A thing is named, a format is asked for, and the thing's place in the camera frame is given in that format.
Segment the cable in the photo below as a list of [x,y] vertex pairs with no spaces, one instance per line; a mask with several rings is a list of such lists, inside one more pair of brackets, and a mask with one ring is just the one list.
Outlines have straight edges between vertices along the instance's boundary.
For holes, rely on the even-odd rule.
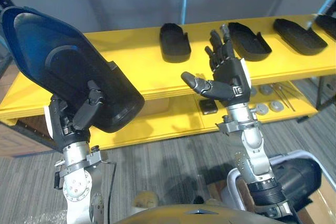
[[110,224],[110,206],[111,206],[111,196],[112,196],[112,187],[113,187],[113,182],[114,182],[114,176],[115,176],[115,171],[116,171],[116,167],[117,167],[117,163],[114,162],[112,163],[114,164],[114,168],[113,168],[113,173],[112,173],[112,179],[111,179],[111,185],[110,185],[110,193],[109,193],[109,199],[108,199],[108,209],[107,209],[107,223]]

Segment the plastic wrap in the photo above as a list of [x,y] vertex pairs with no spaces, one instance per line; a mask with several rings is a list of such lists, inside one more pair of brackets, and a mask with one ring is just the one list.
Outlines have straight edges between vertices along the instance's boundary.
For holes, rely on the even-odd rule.
[[44,213],[40,216],[19,217],[12,224],[66,224],[67,211]]

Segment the yellow shelf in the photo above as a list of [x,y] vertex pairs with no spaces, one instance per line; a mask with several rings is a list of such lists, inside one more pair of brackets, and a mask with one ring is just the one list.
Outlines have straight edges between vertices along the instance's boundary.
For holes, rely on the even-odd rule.
[[[328,34],[313,24],[314,31],[328,43],[328,47],[315,56],[304,56],[295,52],[273,30],[276,18],[279,17],[184,25],[192,53],[190,60],[183,63],[162,60],[158,27],[85,35],[108,61],[114,60],[118,64],[146,100],[192,94],[193,91],[180,78],[184,71],[212,79],[204,47],[209,45],[209,32],[228,22],[240,22],[255,33],[260,31],[272,48],[272,53],[265,60],[247,62],[254,85],[336,73],[336,43]],[[314,15],[284,18],[306,27]],[[49,104],[50,97],[49,92],[20,73],[0,104],[0,121],[8,123],[16,118],[41,115],[43,105]]]
[[[286,82],[285,84],[297,90],[290,82]],[[302,115],[315,114],[317,112],[316,109],[298,90],[297,92],[297,97],[292,97],[290,94],[285,93],[294,107],[295,112],[285,106],[281,112],[269,110],[266,115],[259,115],[258,119],[263,123],[267,123]],[[171,97],[169,98],[169,106],[165,112],[137,117],[116,133],[108,134],[95,127],[91,127],[90,145],[99,145],[101,149],[108,149],[178,136],[217,131],[218,128],[215,123],[223,121],[222,116],[227,114],[226,109],[220,103],[216,102],[218,112],[203,115],[198,105],[199,100],[202,99],[205,98],[197,94]],[[257,102],[268,105],[269,102],[273,100],[280,100],[275,93],[265,96],[258,92],[257,95],[251,99],[250,107],[255,107]]]

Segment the gray disc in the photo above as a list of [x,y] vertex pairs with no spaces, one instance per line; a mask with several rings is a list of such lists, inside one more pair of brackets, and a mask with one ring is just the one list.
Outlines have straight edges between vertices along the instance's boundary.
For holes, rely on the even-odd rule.
[[264,95],[270,95],[273,93],[273,89],[270,85],[261,85],[259,90]]
[[256,110],[258,115],[266,115],[268,113],[268,107],[263,103],[258,103],[256,105]]
[[273,110],[274,112],[280,112],[284,109],[284,105],[279,102],[279,101],[272,101],[269,104],[269,107],[271,108],[271,110]]
[[254,97],[257,94],[257,89],[255,87],[251,87],[251,97]]

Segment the silver robotic arm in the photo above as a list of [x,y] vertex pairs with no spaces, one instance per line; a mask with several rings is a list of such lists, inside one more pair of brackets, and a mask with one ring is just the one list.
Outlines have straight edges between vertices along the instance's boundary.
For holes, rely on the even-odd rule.
[[[83,106],[86,116],[99,111],[103,96],[95,92],[98,95],[94,99],[89,97]],[[67,113],[67,104],[55,95],[44,109],[48,132],[62,146],[64,157],[55,164],[54,188],[62,190],[67,201],[67,224],[103,224],[102,173],[98,166],[106,162],[98,146],[89,147],[90,123],[86,125],[76,115]]]
[[235,57],[228,27],[222,25],[220,29],[224,43],[213,30],[210,38],[213,50],[205,48],[214,80],[197,78],[188,72],[181,77],[196,93],[219,100],[226,107],[227,115],[217,126],[229,136],[235,165],[248,185],[256,212],[270,218],[290,216],[291,208],[264,151],[256,110],[248,107],[251,82],[246,63]]

